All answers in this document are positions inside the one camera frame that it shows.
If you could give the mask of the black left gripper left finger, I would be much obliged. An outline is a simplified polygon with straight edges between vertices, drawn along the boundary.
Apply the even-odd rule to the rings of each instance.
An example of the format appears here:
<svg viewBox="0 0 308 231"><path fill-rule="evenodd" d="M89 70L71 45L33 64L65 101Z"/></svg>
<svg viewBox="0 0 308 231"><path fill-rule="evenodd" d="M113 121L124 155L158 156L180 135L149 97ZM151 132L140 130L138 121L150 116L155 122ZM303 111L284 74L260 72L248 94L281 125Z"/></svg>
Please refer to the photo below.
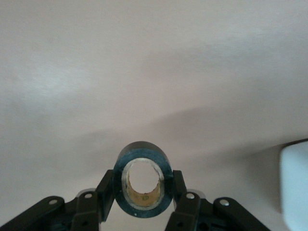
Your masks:
<svg viewBox="0 0 308 231"><path fill-rule="evenodd" d="M107 220L114 195L113 171L108 170L96 189L86 190L70 202L46 197L3 226L2 231L99 231Z"/></svg>

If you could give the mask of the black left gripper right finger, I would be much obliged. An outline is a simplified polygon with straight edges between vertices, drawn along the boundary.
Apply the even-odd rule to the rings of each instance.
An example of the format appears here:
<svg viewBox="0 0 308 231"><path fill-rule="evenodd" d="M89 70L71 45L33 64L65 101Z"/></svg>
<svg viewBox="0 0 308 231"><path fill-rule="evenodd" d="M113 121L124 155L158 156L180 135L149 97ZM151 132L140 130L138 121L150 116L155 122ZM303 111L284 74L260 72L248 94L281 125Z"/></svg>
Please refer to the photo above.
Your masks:
<svg viewBox="0 0 308 231"><path fill-rule="evenodd" d="M173 171L175 211L168 221L169 231L268 231L260 220L236 200L221 197L213 203L188 191L182 172Z"/></svg>

